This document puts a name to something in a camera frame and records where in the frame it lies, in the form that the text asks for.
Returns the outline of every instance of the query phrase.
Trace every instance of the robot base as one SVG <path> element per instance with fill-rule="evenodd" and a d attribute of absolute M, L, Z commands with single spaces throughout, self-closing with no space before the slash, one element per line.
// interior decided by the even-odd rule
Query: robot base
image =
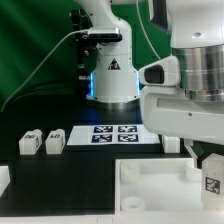
<path fill-rule="evenodd" d="M 140 100 L 137 98 L 128 102 L 105 103 L 87 98 L 87 104 L 105 110 L 126 110 L 139 106 Z"/>

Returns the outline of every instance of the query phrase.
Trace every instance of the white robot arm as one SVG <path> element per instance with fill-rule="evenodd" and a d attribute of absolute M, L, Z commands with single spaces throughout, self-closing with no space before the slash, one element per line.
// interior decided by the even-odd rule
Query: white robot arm
<path fill-rule="evenodd" d="M 141 113 L 152 132 L 224 144 L 224 1 L 149 0 L 171 30 L 172 55 L 140 70 Z"/>
<path fill-rule="evenodd" d="M 111 4 L 131 4 L 134 0 L 74 0 L 88 14 L 93 28 L 117 28 L 122 41 L 98 43 L 97 65 L 91 77 L 89 101 L 109 109 L 123 109 L 139 99 L 139 76 L 132 64 L 132 30 L 116 17 Z"/>

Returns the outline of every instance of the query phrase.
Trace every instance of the black table surface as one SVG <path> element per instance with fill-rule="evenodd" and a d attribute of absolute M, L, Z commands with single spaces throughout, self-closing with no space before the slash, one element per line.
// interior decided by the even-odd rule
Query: black table surface
<path fill-rule="evenodd" d="M 40 129 L 45 142 L 52 130 L 74 125 L 141 124 L 139 107 L 103 110 L 71 95 L 27 96 L 0 114 L 0 165 L 11 182 L 0 198 L 0 216 L 113 214 L 116 159 L 183 157 L 164 154 L 161 144 L 65 146 L 61 155 L 21 156 L 18 141 Z"/>

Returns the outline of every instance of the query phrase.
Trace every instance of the green wall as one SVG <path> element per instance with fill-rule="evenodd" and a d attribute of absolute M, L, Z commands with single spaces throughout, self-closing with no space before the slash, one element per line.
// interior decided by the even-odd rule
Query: green wall
<path fill-rule="evenodd" d="M 73 31 L 68 16 L 72 0 L 0 1 L 0 106 L 66 34 Z M 139 69 L 156 60 L 140 29 L 135 5 L 113 6 L 115 15 L 133 29 L 133 64 Z M 148 23 L 148 5 L 140 4 L 147 33 L 161 57 L 169 55 L 169 36 Z M 28 84 L 70 79 L 75 74 L 75 49 L 66 41 Z M 93 69 L 94 58 L 86 60 Z"/>

